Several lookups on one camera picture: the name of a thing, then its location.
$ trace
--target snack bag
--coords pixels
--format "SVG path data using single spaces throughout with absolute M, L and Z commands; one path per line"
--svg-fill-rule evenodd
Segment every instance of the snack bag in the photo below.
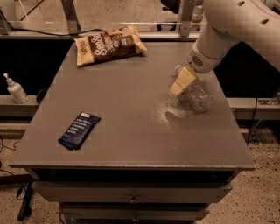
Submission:
M 147 51 L 137 28 L 132 25 L 76 38 L 75 43 L 78 48 L 77 66 L 124 59 Z

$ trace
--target table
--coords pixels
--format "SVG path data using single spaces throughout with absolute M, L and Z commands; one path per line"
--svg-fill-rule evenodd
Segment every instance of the table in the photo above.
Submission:
M 199 74 L 214 98 L 208 112 L 168 95 L 192 44 L 145 43 L 146 56 L 84 67 L 73 45 L 10 166 L 25 168 L 67 223 L 203 219 L 255 166 L 214 72 Z M 70 151 L 58 138 L 81 111 L 101 121 Z

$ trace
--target clear plastic bottle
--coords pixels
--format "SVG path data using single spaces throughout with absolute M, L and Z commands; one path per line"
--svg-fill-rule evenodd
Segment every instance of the clear plastic bottle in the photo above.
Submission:
M 173 86 L 175 85 L 175 88 L 177 88 L 176 86 L 180 88 L 178 92 L 175 92 L 175 95 L 185 94 L 186 99 L 191 103 L 196 112 L 202 113 L 208 111 L 214 99 L 200 79 L 195 75 L 194 70 L 190 67 L 176 66 L 175 73 L 178 75 L 178 78 Z
M 8 77 L 8 74 L 3 75 L 8 83 L 8 91 L 14 98 L 16 103 L 24 103 L 28 101 L 28 96 L 22 86 Z

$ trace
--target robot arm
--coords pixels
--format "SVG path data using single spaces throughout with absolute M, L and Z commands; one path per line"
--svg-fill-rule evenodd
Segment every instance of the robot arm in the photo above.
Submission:
M 260 0 L 204 0 L 207 25 L 192 47 L 190 66 L 207 73 L 244 42 L 280 71 L 280 15 Z

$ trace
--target speckled floor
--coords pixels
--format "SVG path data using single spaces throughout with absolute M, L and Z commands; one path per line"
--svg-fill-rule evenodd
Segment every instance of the speckled floor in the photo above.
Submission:
M 241 127 L 247 140 L 248 129 Z M 14 148 L 20 144 L 23 130 L 3 131 L 4 145 Z M 233 190 L 218 204 L 210 206 L 210 214 L 197 224 L 269 224 L 280 223 L 280 142 L 275 127 L 263 125 L 258 130 L 259 145 L 249 142 L 248 147 L 255 160 L 254 171 L 243 171 L 232 182 Z M 14 174 L 25 173 L 22 169 L 8 166 L 13 150 L 3 148 L 0 154 L 2 170 Z M 1 171 L 0 175 L 10 175 Z M 49 203 L 34 193 L 31 198 L 31 216 L 18 221 L 21 200 L 16 199 L 19 185 L 0 186 L 0 224 L 14 223 L 63 223 L 58 203 Z

